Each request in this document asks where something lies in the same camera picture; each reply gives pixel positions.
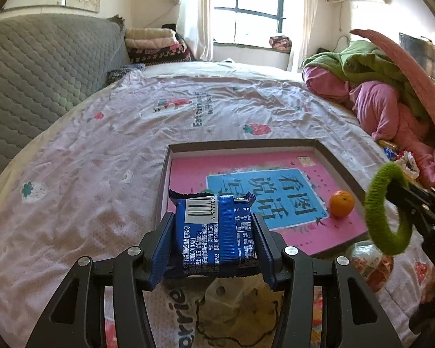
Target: window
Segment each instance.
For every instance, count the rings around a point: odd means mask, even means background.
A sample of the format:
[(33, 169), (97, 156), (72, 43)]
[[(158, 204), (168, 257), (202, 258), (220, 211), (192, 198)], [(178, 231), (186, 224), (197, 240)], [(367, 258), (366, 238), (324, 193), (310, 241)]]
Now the window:
[(214, 39), (270, 47), (282, 32), (283, 0), (214, 0)]

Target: window sill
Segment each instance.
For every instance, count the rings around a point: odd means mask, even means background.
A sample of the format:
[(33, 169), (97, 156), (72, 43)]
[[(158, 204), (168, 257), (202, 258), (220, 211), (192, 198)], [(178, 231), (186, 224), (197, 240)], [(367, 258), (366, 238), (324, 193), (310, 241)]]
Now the window sill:
[(285, 51), (279, 51), (276, 50), (275, 48), (268, 48), (268, 47), (259, 47), (259, 46), (252, 46), (250, 44), (240, 44), (240, 43), (220, 43), (218, 41), (214, 42), (215, 46), (218, 47), (239, 47), (239, 48), (251, 48), (253, 50), (266, 50), (266, 51), (272, 51), (272, 52), (278, 52), (280, 54), (287, 54), (289, 55), (290, 52), (285, 52)]

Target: blue snack package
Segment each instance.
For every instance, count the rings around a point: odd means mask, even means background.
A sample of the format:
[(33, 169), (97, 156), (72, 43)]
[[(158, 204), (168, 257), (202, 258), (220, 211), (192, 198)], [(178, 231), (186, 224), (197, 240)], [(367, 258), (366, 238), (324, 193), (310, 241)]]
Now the blue snack package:
[(387, 155), (387, 158), (388, 158), (390, 161), (395, 161), (395, 160), (396, 160), (396, 156), (397, 156), (397, 154), (396, 154), (395, 152), (393, 152), (392, 149), (386, 147), (386, 148), (384, 148), (384, 152), (385, 152), (385, 154)]
[(176, 205), (176, 220), (164, 277), (230, 277), (259, 273), (249, 210), (255, 197), (248, 196), (234, 199), (231, 195), (182, 195), (170, 191), (170, 199)]

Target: tangerine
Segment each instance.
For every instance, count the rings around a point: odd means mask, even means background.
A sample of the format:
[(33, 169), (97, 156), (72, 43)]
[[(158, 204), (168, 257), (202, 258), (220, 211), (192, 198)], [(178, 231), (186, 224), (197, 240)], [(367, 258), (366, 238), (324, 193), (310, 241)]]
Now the tangerine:
[(347, 191), (337, 191), (329, 199), (329, 212), (333, 218), (345, 218), (354, 208), (354, 197)]

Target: bedsheet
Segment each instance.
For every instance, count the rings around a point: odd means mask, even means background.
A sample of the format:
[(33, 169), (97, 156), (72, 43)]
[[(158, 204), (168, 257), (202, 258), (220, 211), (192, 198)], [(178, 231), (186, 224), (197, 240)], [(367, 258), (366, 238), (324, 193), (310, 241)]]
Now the bedsheet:
[[(342, 106), (313, 95), (299, 75), (241, 64), (166, 64), (135, 71), (96, 93), (35, 138), (0, 176), (0, 333), (24, 347), (55, 289), (83, 255), (116, 256), (154, 229), (168, 144), (223, 139), (320, 140), (366, 188), (386, 156)], [(396, 211), (387, 213), (392, 228)], [(413, 234), (377, 293), (408, 346), (407, 320), (422, 296), (413, 275), (429, 263)], [(207, 347), (195, 328), (206, 286), (145, 293), (161, 347)], [(110, 289), (108, 347), (116, 346)], [(273, 333), (257, 347), (269, 347)], [(223, 339), (225, 346), (233, 346)]]

